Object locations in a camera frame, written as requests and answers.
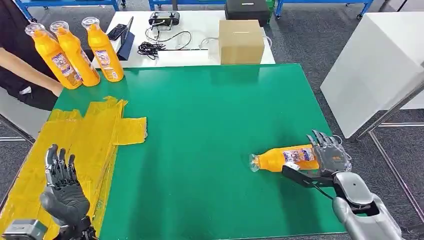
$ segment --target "gray carpet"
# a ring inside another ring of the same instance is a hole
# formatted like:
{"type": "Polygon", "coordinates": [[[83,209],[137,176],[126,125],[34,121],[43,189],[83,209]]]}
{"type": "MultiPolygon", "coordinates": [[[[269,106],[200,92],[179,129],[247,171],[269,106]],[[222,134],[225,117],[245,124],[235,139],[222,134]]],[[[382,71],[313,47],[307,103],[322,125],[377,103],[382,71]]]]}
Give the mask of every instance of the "gray carpet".
{"type": "MultiPolygon", "coordinates": [[[[370,11],[376,12],[383,0],[375,0],[370,11]]],[[[171,6],[162,7],[170,10],[171,6]]],[[[183,5],[180,10],[222,10],[221,5],[183,5]]],[[[337,122],[331,113],[327,102],[320,91],[320,85],[337,59],[347,40],[358,24],[356,15],[362,9],[361,4],[285,4],[281,19],[271,19],[265,28],[267,36],[272,39],[272,53],[277,63],[300,63],[319,102],[324,116],[334,134],[342,136],[337,122]]],[[[148,11],[146,0],[129,0],[124,11],[148,11]]],[[[57,20],[69,23],[72,32],[81,39],[87,48],[87,34],[81,26],[81,20],[88,16],[100,19],[100,25],[106,30],[114,10],[110,6],[61,8],[52,7],[44,10],[42,7],[32,8],[30,12],[40,23],[49,26],[57,20]]],[[[424,110],[405,110],[393,116],[393,121],[423,122],[424,110]]],[[[400,173],[409,184],[411,191],[424,207],[423,146],[422,133],[424,129],[398,128],[378,129],[375,131],[387,153],[395,161],[400,173]]],[[[405,194],[397,184],[383,158],[373,145],[371,138],[366,136],[363,141],[354,138],[344,140],[346,151],[352,156],[353,171],[362,176],[369,189],[379,195],[392,213],[398,224],[406,226],[419,223],[417,214],[408,202],[405,194]]],[[[0,143],[0,198],[5,194],[8,184],[15,176],[29,146],[22,143],[4,145],[0,143]]],[[[420,239],[419,235],[404,233],[405,239],[420,239]]],[[[348,240],[346,234],[330,234],[315,236],[296,236],[286,240],[348,240]]]]}

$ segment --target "black box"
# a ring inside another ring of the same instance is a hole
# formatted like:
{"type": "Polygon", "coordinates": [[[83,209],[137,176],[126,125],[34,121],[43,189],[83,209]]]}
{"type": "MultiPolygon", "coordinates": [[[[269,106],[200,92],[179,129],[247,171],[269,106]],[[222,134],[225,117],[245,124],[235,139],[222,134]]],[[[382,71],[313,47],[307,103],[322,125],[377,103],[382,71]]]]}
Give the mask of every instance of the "black box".
{"type": "Polygon", "coordinates": [[[258,20],[263,27],[269,17],[270,8],[265,0],[227,0],[225,3],[227,20],[258,20]]]}

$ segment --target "black device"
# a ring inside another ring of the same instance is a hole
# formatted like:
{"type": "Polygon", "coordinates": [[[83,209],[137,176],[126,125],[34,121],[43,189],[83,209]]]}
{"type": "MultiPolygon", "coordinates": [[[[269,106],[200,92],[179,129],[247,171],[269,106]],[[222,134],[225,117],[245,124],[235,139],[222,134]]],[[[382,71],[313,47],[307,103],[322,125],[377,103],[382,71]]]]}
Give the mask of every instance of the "black device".
{"type": "Polygon", "coordinates": [[[130,32],[131,25],[133,25],[134,17],[132,16],[129,19],[128,24],[126,25],[123,33],[121,34],[120,38],[120,47],[118,51],[116,52],[116,55],[118,56],[118,59],[121,61],[126,61],[130,57],[131,53],[131,47],[133,46],[134,42],[134,34],[130,32]]]}
{"type": "Polygon", "coordinates": [[[180,23],[180,13],[177,11],[155,11],[150,15],[148,24],[152,26],[178,25],[180,23]]]}
{"type": "Polygon", "coordinates": [[[107,37],[112,41],[116,41],[122,35],[122,33],[125,32],[126,28],[127,25],[118,24],[107,34],[107,37]]]}
{"type": "Polygon", "coordinates": [[[270,8],[265,0],[227,0],[225,18],[227,20],[258,20],[259,26],[267,24],[270,8]]]}

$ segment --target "green table surface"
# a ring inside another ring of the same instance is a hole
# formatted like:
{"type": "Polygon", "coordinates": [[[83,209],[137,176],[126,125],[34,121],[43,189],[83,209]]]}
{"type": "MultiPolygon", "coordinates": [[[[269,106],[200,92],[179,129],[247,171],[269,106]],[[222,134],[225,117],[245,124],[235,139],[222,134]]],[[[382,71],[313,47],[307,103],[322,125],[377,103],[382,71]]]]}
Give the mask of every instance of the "green table surface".
{"type": "MultiPolygon", "coordinates": [[[[64,90],[55,107],[105,96],[147,117],[142,144],[119,146],[100,238],[212,240],[344,232],[332,202],[249,155],[331,131],[299,64],[128,68],[116,83],[64,90]]],[[[332,189],[325,189],[335,195],[332,189]]]]}

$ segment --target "bottle label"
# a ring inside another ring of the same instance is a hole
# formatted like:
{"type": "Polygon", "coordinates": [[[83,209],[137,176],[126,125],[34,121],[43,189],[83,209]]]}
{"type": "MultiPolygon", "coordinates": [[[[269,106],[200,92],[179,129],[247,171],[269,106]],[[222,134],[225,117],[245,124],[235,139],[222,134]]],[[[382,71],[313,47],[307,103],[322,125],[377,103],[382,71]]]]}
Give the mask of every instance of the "bottle label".
{"type": "Polygon", "coordinates": [[[65,77],[71,75],[74,72],[74,69],[71,67],[71,65],[62,53],[59,53],[56,56],[52,57],[51,60],[56,65],[56,67],[60,69],[60,71],[65,77]]]}
{"type": "Polygon", "coordinates": [[[78,81],[82,81],[81,77],[74,71],[74,68],[68,62],[68,59],[59,53],[51,58],[51,61],[60,69],[63,76],[69,81],[71,85],[76,85],[78,81]]]}
{"type": "Polygon", "coordinates": [[[107,79],[118,79],[118,75],[111,67],[111,59],[109,58],[108,52],[106,50],[96,50],[94,51],[97,56],[97,60],[103,69],[104,74],[107,79]]]}
{"type": "Polygon", "coordinates": [[[92,65],[92,62],[89,60],[89,57],[87,57],[87,54],[81,49],[81,56],[87,62],[88,66],[90,67],[91,71],[95,75],[96,78],[99,78],[99,73],[96,71],[94,66],[92,65]]]}
{"type": "Polygon", "coordinates": [[[73,69],[75,70],[75,74],[78,75],[78,77],[81,79],[81,81],[84,81],[83,77],[81,77],[81,73],[80,71],[78,71],[77,66],[75,65],[75,63],[72,62],[71,59],[69,59],[70,65],[73,67],[73,69]]]}
{"type": "Polygon", "coordinates": [[[297,163],[301,161],[314,161],[315,156],[312,148],[301,148],[282,152],[286,162],[297,163]]]}

